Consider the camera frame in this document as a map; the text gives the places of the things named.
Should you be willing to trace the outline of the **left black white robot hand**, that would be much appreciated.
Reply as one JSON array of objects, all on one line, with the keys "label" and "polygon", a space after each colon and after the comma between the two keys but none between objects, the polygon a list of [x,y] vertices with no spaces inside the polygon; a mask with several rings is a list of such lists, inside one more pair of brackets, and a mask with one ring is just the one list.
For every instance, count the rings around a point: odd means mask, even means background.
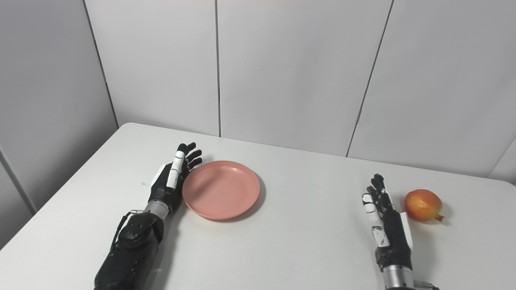
[{"label": "left black white robot hand", "polygon": [[202,151],[196,143],[181,143],[173,161],[162,165],[151,185],[144,211],[164,219],[175,213],[182,203],[182,187],[189,174],[202,163]]}]

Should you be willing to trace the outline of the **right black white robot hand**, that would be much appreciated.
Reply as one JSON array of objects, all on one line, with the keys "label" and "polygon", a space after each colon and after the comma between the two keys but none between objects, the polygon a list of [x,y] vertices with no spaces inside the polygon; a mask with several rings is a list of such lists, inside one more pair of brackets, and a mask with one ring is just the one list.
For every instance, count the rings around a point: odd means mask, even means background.
[{"label": "right black white robot hand", "polygon": [[413,270],[411,246],[402,215],[392,203],[385,178],[376,173],[370,180],[362,204],[370,223],[372,235],[377,244],[376,263],[380,269],[398,265]]}]

